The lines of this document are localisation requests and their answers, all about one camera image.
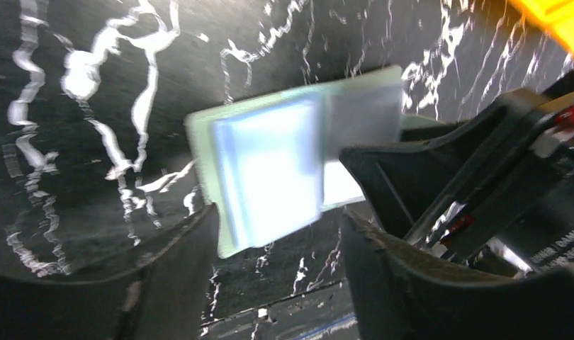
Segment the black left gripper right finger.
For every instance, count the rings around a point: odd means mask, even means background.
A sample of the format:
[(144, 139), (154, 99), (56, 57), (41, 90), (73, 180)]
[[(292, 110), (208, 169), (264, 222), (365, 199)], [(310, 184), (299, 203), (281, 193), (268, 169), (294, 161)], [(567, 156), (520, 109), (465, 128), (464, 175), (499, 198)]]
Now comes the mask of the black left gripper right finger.
[(574, 264), (525, 279), (434, 257), (342, 213), (362, 339), (574, 339)]

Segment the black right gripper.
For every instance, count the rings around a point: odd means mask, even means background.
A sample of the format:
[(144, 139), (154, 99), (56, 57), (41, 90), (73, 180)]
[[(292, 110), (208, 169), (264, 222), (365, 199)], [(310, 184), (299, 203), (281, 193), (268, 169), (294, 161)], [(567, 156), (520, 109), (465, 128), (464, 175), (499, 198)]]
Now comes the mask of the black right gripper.
[(543, 93), (505, 93), (439, 131), (341, 150), (387, 233), (495, 272), (574, 264), (574, 70)]

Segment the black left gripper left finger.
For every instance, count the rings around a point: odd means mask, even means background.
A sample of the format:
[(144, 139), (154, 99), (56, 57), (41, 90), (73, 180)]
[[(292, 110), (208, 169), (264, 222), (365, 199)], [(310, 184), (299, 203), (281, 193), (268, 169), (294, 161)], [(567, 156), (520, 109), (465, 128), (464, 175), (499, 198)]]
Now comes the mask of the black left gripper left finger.
[(211, 204), (73, 276), (0, 275), (0, 339), (196, 339), (218, 230)]

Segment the green card holder wallet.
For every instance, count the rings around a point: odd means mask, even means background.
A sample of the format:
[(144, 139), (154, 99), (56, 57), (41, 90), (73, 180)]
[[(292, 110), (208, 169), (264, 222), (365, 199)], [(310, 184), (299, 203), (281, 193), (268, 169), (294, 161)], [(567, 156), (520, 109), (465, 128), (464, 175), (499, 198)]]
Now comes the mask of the green card holder wallet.
[(264, 247), (364, 195), (339, 161), (345, 147), (399, 142), (436, 121), (403, 112), (401, 68), (299, 86), (187, 115), (218, 256)]

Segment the orange three-compartment bin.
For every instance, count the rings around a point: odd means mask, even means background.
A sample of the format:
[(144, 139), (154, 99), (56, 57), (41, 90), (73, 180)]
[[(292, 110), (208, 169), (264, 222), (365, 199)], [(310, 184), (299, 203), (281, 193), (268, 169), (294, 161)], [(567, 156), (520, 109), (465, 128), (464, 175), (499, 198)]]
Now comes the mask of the orange three-compartment bin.
[(509, 0), (507, 3), (574, 57), (574, 0)]

